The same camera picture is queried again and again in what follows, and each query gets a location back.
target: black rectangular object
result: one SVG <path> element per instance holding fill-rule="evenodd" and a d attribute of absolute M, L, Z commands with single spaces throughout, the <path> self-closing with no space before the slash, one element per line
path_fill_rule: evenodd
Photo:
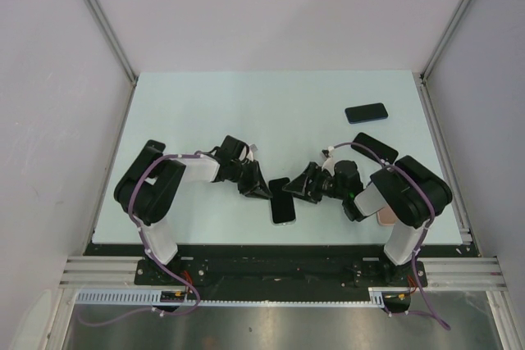
<path fill-rule="evenodd" d="M 382 102 L 367 104 L 365 106 L 349 107 L 345 109 L 346 119 L 350 124 L 369 122 L 388 118 L 385 105 Z"/>
<path fill-rule="evenodd" d="M 272 207 L 272 221 L 275 225 L 283 225 L 295 221 L 294 198 L 284 192 L 282 187 L 290 182 L 290 178 L 280 178 L 268 182 L 268 188 L 273 197 L 270 199 Z"/>
<path fill-rule="evenodd" d="M 381 141 L 376 140 L 373 137 L 370 137 L 368 134 L 365 133 L 359 133 L 355 137 L 354 142 L 360 143 L 361 145 L 364 145 L 365 147 L 369 148 L 370 150 L 372 150 L 372 152 L 376 153 L 380 159 L 388 161 L 390 164 L 393 164 L 395 159 L 399 155 L 399 152 L 397 152 L 395 149 L 389 147 Z M 362 149 L 361 147 L 356 147 L 355 145 L 352 145 L 352 149 L 368 157 L 369 159 L 377 161 L 374 158 L 374 156 L 370 154 L 369 151 Z"/>

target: gray wall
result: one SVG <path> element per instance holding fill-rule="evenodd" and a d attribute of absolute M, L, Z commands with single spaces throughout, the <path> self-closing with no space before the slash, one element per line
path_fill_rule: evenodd
<path fill-rule="evenodd" d="M 525 321 L 525 0 L 475 0 L 429 86 L 475 235 Z"/>
<path fill-rule="evenodd" d="M 0 348 L 79 246 L 130 86 L 83 0 L 0 0 Z"/>

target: purple cable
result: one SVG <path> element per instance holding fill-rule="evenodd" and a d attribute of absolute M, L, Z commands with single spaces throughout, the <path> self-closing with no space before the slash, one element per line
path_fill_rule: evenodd
<path fill-rule="evenodd" d="M 133 189 L 133 193 L 131 194 L 131 198 L 130 198 L 130 205 L 128 206 L 128 216 L 130 217 L 131 221 L 133 221 L 133 223 L 135 223 L 135 225 L 137 226 L 137 229 L 139 230 L 139 236 L 140 236 L 140 240 L 142 241 L 142 244 L 144 245 L 145 247 L 145 250 L 146 250 L 146 254 L 149 256 L 149 258 L 151 258 L 155 264 L 158 265 L 158 267 L 163 270 L 164 272 L 166 272 L 169 276 L 171 276 L 173 279 L 175 280 L 178 280 L 179 282 L 181 282 L 183 285 L 185 285 L 186 287 L 188 287 L 189 289 L 191 289 L 191 291 L 195 294 L 195 297 L 197 298 L 197 300 L 195 301 L 195 304 L 190 307 L 189 309 L 186 309 L 184 311 L 161 311 L 161 316 L 163 315 L 169 315 L 169 316 L 183 316 L 183 315 L 187 315 L 189 313 L 191 313 L 192 311 L 194 311 L 197 306 L 200 304 L 200 301 L 201 301 L 201 298 L 200 298 L 200 294 L 199 294 L 199 291 L 190 283 L 188 282 L 187 280 L 184 280 L 183 278 L 181 278 L 180 276 L 178 276 L 177 274 L 171 272 L 170 270 L 168 270 L 157 258 L 157 256 L 155 256 L 155 254 L 153 252 L 151 252 L 151 246 L 149 245 L 147 239 L 144 237 L 143 233 L 142 233 L 142 229 L 140 228 L 140 223 L 139 221 L 135 218 L 135 216 L 133 215 L 133 206 L 135 205 L 135 200 L 137 198 L 137 195 L 139 194 L 139 190 L 140 188 L 142 187 L 142 185 L 144 184 L 144 182 L 146 181 L 146 179 L 148 178 L 148 175 L 151 173 L 151 171 L 153 171 L 153 169 L 158 166 L 158 164 L 162 161 L 165 161 L 165 160 L 168 160 L 168 159 L 199 159 L 201 156 L 199 154 L 195 154 L 195 155 L 174 155 L 174 154 L 171 154 L 171 155 L 164 155 L 162 157 L 159 157 L 157 160 L 155 160 L 147 169 L 146 171 L 140 176 L 138 182 L 137 182 L 137 185 L 135 186 L 135 188 Z M 88 321 L 85 321 L 81 316 L 80 316 L 80 313 L 77 315 L 77 320 L 82 324 L 82 325 L 86 325 L 88 327 L 104 327 L 106 325 L 111 325 L 113 323 L 117 323 L 118 321 L 120 320 L 123 320 L 125 319 L 126 317 L 128 316 L 132 316 L 134 315 L 135 313 L 140 313 L 140 312 L 143 312 L 143 311 L 151 311 L 152 308 L 151 307 L 141 307 L 141 308 L 138 308 L 138 309 L 134 309 L 133 311 L 128 311 L 127 313 L 121 315 L 121 316 L 118 316 L 114 319 L 111 319 L 111 320 L 108 320 L 108 321 L 103 321 L 101 323 L 89 323 Z"/>
<path fill-rule="evenodd" d="M 364 145 L 362 145 L 360 143 L 339 143 L 339 144 L 334 146 L 334 149 L 343 147 L 345 145 L 356 146 L 356 147 L 360 147 L 360 148 L 366 150 L 367 152 L 369 152 L 376 159 L 376 161 L 383 168 L 387 168 L 389 170 L 394 170 L 395 172 L 400 174 L 403 178 L 406 179 L 407 182 L 409 182 L 410 186 L 412 186 L 416 190 L 416 192 L 418 192 L 418 194 L 421 197 L 421 199 L 427 205 L 428 211 L 430 212 L 430 218 L 427 221 L 427 223 L 424 225 L 423 231 L 421 233 L 421 236 L 419 237 L 419 240 L 416 243 L 416 246 L 414 247 L 414 249 L 412 251 L 411 266 L 412 266 L 413 276 L 414 276 L 414 278 L 416 278 L 416 284 L 418 285 L 419 292 L 421 293 L 421 295 L 423 297 L 423 301 L 427 304 L 427 307 L 428 307 L 428 310 L 430 311 L 430 313 L 426 312 L 426 311 L 409 311 L 408 315 L 432 317 L 445 330 L 450 331 L 451 330 L 450 325 L 438 315 L 436 309 L 433 307 L 433 305 L 431 304 L 430 300 L 428 299 L 428 295 L 423 290 L 423 286 L 421 284 L 421 280 L 419 280 L 418 268 L 416 267 L 416 259 L 417 259 L 418 253 L 419 253 L 419 249 L 421 248 L 421 246 L 423 244 L 423 241 L 425 240 L 425 238 L 427 236 L 428 229 L 430 228 L 431 224 L 434 222 L 434 219 L 436 218 L 436 211 L 434 210 L 434 207 L 432 206 L 431 201 L 428 199 L 427 195 L 421 190 L 421 188 L 418 186 L 418 184 L 416 184 L 416 182 L 412 178 L 410 178 L 410 176 L 404 170 L 402 170 L 399 167 L 394 166 L 394 165 L 387 165 L 387 166 L 383 165 L 383 163 L 381 162 L 381 159 L 379 158 L 379 156 L 375 152 L 373 152 L 370 148 L 365 147 Z M 388 308 L 386 306 L 385 306 L 385 311 L 388 312 L 389 314 L 391 314 L 391 312 L 388 310 Z"/>

